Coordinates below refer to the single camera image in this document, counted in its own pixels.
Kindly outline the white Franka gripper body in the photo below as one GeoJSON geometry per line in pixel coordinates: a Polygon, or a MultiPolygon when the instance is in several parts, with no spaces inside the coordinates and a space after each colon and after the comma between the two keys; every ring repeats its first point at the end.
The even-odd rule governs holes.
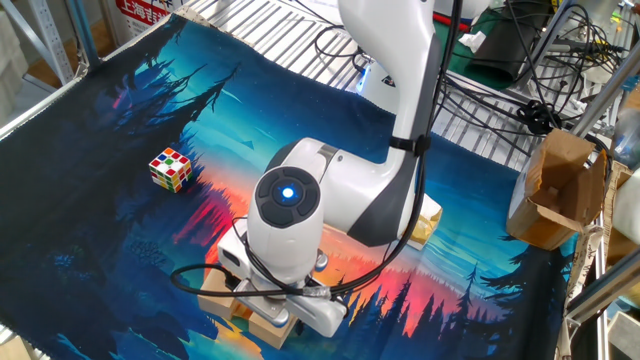
{"type": "Polygon", "coordinates": [[[281,245],[269,250],[273,260],[262,260],[249,248],[247,221],[241,219],[217,245],[221,264],[240,279],[231,287],[236,299],[274,329],[300,320],[325,337],[337,331],[347,308],[333,299],[329,288],[311,276],[326,267],[328,258],[317,246],[300,263],[303,252],[281,245]]]}

